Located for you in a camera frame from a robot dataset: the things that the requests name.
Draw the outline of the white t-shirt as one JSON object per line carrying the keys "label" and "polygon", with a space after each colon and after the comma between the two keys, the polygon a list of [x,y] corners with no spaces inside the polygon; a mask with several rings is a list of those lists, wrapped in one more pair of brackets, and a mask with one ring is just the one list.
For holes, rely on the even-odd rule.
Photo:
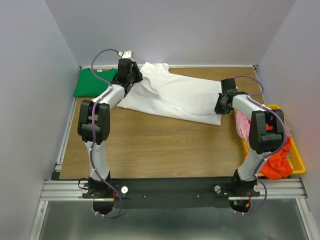
{"label": "white t-shirt", "polygon": [[146,62],[141,68],[143,79],[133,85],[119,108],[146,114],[221,125],[215,106],[222,91],[221,83],[169,72],[166,63]]}

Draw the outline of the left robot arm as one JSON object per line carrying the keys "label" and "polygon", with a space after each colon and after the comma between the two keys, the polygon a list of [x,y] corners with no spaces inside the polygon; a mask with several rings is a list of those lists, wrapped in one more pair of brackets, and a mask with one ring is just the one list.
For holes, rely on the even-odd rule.
{"label": "left robot arm", "polygon": [[121,58],[108,88],[93,100],[81,102],[77,133],[88,151],[91,167],[89,177],[97,181],[93,191],[101,198],[107,197],[111,191],[111,185],[106,182],[110,175],[106,141],[111,130],[111,109],[126,97],[135,83],[142,80],[143,75],[137,63],[131,58]]}

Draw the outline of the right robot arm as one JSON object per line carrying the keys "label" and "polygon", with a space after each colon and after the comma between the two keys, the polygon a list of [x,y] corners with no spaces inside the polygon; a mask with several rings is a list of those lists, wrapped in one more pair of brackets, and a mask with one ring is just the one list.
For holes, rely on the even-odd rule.
{"label": "right robot arm", "polygon": [[272,110],[247,93],[238,91],[234,78],[221,82],[215,113],[229,114],[236,110],[250,119],[249,152],[242,165],[235,170],[228,189],[235,196],[244,196],[254,191],[258,173],[267,160],[279,152],[287,141],[284,113],[280,109]]}

